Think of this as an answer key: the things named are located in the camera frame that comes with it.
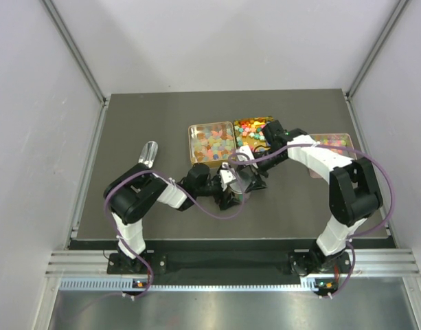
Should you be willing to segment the round silver jar lid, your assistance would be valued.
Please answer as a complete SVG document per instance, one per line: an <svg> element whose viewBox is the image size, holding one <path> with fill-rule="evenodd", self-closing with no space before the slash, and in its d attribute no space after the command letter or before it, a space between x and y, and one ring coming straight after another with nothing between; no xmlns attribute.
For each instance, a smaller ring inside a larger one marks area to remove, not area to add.
<svg viewBox="0 0 421 330"><path fill-rule="evenodd" d="M250 175L246 173L237 173L237 177L233 182L229 184L231 191L237 195L241 193L248 194L248 188L252 182L252 178Z"/></svg>

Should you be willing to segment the silver metal scoop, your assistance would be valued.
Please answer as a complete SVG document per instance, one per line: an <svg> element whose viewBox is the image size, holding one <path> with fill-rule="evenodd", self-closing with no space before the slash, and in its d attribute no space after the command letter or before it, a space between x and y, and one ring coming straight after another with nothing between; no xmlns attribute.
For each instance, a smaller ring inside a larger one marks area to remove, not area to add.
<svg viewBox="0 0 421 330"><path fill-rule="evenodd" d="M152 168L155 162L159 145L156 141L148 141L144 144L141 150L138 163L145 165L147 168Z"/></svg>

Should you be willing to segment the clear glass jar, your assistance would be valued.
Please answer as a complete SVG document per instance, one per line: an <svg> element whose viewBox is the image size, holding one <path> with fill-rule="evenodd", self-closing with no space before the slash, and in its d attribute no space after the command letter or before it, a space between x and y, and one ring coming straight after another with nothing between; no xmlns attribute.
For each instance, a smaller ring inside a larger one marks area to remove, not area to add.
<svg viewBox="0 0 421 330"><path fill-rule="evenodd" d="M248 200L250 198L251 193L242 193L238 195L238 200L239 202L245 202L246 200Z"/></svg>

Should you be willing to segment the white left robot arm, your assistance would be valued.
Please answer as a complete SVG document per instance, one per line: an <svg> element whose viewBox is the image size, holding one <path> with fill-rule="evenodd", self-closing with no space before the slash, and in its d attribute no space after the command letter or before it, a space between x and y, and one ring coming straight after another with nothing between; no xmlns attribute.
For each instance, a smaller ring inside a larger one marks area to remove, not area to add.
<svg viewBox="0 0 421 330"><path fill-rule="evenodd" d="M244 193L231 189L237 177L225 162L214 176L206 164L197 163L176 182L138 163L113 181L104 191L104 207L111 214L118 233L116 265L140 272L146 264L143 251L143 218L157 203L183 212L197 204L198 197L212 197L221 210L244 203Z"/></svg>

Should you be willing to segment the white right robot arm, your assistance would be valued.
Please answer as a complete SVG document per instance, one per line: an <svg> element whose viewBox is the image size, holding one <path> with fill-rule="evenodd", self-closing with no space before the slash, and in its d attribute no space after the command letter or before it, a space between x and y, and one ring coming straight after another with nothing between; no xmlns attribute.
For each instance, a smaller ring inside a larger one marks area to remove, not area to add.
<svg viewBox="0 0 421 330"><path fill-rule="evenodd" d="M277 120L266 124L262 132L267 150L238 149L238 160L250 161L258 176L267 176L270 169L290 159L328 183L331 217L308 254L293 260L293 269L301 275L327 272L356 230L383 205L373 164L366 157L340 155L301 129L287 131Z"/></svg>

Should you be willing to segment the dark green star candy tin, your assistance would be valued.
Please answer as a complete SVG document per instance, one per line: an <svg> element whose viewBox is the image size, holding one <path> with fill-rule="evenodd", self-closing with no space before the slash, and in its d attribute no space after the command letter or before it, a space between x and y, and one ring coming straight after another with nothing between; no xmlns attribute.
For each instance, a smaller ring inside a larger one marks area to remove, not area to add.
<svg viewBox="0 0 421 330"><path fill-rule="evenodd" d="M234 120L236 147L239 149L241 146L248 146L253 153L268 150L269 143L262 131L272 121L274 121L272 116Z"/></svg>

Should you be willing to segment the gold popsicle candy tin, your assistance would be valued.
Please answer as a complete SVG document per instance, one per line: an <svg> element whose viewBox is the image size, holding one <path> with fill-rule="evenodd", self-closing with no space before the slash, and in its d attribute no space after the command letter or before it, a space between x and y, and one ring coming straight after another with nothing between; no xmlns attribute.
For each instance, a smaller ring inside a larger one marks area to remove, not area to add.
<svg viewBox="0 0 421 330"><path fill-rule="evenodd" d="M236 150L234 127L230 122L194 124L187 134L192 165L202 163L218 168Z"/></svg>

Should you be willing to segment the pink candy tin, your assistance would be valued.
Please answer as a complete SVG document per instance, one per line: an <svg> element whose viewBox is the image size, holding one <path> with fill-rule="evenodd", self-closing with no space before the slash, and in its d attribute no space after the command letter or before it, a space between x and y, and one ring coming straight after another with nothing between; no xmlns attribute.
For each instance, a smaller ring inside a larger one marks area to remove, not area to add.
<svg viewBox="0 0 421 330"><path fill-rule="evenodd" d="M353 149L352 139L347 133L320 133L320 134L310 134L310 137L320 144L329 145L329 146L342 146L346 148ZM340 155L356 159L356 154L349 151L333 149L335 153Z"/></svg>

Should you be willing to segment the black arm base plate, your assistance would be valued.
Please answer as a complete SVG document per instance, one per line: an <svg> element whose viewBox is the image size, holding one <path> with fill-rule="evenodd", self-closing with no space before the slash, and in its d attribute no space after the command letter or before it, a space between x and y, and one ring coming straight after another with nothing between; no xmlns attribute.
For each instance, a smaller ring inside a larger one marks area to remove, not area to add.
<svg viewBox="0 0 421 330"><path fill-rule="evenodd" d="M179 270L206 269L272 269L281 274L308 275L316 272L324 274L347 273L350 271L348 253L316 266L308 258L307 252L287 251L152 251L144 252L139 259L128 260L124 254L116 252L108 257L107 274L145 274L151 266L154 274L172 274Z"/></svg>

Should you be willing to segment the aluminium frame rail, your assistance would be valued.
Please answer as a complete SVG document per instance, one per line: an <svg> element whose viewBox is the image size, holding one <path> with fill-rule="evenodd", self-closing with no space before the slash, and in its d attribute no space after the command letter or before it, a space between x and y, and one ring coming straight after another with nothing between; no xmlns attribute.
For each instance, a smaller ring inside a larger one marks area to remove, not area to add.
<svg viewBox="0 0 421 330"><path fill-rule="evenodd" d="M47 277L105 276L108 252L95 250L52 252L45 275ZM410 249L356 249L353 276L409 277L420 271Z"/></svg>

